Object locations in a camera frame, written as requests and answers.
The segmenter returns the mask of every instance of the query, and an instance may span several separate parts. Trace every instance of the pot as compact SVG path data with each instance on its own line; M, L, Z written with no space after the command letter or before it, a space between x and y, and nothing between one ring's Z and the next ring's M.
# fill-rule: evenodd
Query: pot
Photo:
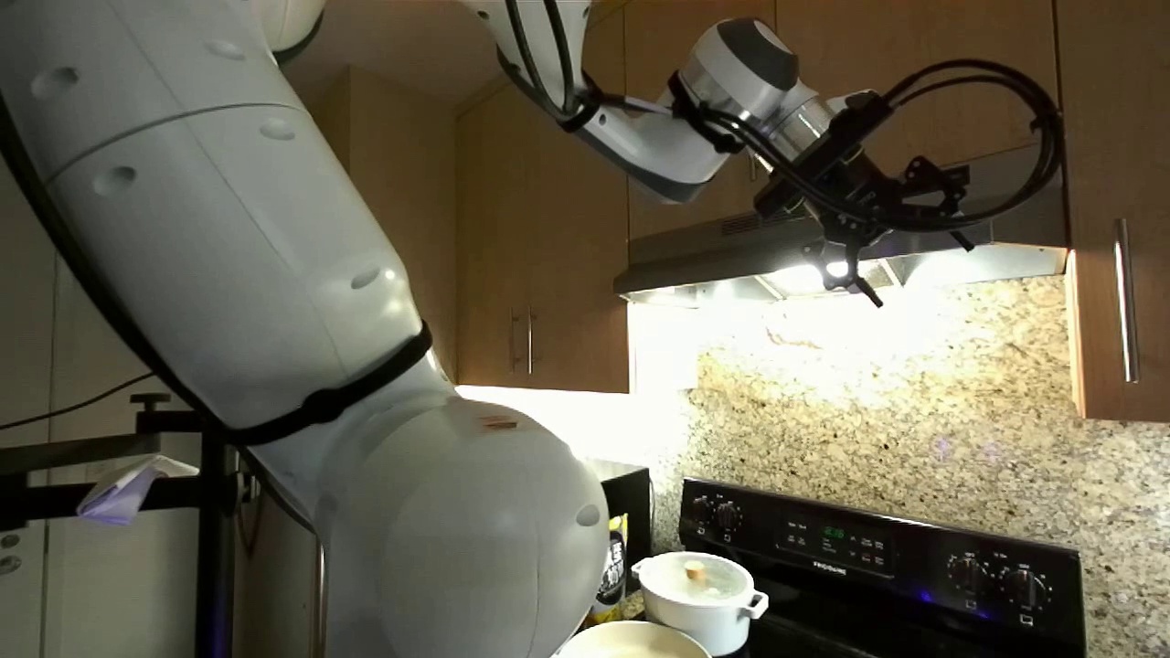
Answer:
M711 658L711 652L666 625L607 620L578 631L551 658Z
M768 609L754 573L711 552L663 552L640 560L632 573L643 586L649 618L694 637L711 653L734 653L750 620Z

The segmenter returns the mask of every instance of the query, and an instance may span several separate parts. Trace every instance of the kitchen cabinet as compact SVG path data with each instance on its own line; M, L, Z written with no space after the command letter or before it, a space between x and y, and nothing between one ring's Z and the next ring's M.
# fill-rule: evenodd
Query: kitchen cabinet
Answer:
M589 72L621 79L600 7ZM461 113L461 384L627 390L627 174L495 84Z
M658 94L707 24L727 13L763 17L802 58L802 79L823 99L858 86L885 92L901 78L940 58L995 58L1056 92L1056 44L1048 0L629 0L629 92ZM890 173L918 152L949 163L1020 145L1030 113L997 86L952 86L901 110L873 131L868 152ZM658 205L629 195L632 235L658 235L707 218L754 213L763 173L734 156L694 205Z
M459 368L454 106L349 69L314 119L395 242L439 362Z
M1056 0L1086 415L1170 421L1170 2Z

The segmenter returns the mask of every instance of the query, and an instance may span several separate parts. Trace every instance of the wall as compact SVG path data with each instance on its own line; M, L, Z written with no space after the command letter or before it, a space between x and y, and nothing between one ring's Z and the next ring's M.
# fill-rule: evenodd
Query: wall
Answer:
M1056 542L1083 552L1089 653L1165 658L1170 426L1076 415L1063 281L885 301L638 302L638 393L495 400L651 463L663 547L682 478Z

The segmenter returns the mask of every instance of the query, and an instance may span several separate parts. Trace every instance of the pot handle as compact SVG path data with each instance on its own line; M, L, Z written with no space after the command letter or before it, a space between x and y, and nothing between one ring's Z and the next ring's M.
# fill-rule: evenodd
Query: pot handle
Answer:
M768 602L771 602L768 593L754 593L754 601L741 607L741 614L758 620L758 618L763 618Z

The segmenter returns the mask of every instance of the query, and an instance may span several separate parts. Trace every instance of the black stovetop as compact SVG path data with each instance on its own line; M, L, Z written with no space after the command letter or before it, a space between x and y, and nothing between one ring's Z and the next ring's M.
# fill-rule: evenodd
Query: black stovetop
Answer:
M689 547L771 607L734 658L1083 658L1078 555L1056 545L689 482Z

